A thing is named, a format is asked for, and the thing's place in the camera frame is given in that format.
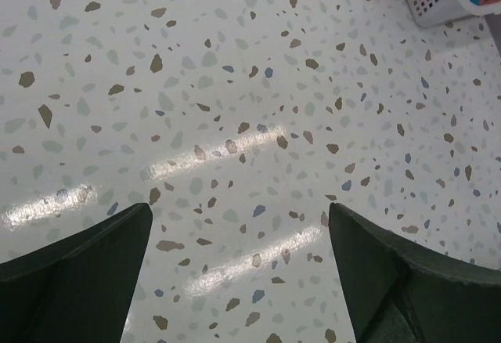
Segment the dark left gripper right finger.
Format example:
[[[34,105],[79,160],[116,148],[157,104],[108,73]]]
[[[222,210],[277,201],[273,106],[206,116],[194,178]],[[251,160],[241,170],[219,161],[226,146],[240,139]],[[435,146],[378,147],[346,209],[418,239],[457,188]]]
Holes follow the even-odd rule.
[[[500,273],[372,223],[343,204],[329,232],[357,342],[498,342]]]

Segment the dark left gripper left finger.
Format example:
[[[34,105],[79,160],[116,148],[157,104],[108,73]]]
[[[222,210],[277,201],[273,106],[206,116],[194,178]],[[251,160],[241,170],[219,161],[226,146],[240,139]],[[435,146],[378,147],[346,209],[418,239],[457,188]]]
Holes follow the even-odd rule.
[[[153,214],[137,203],[1,265],[3,342],[119,342]]]

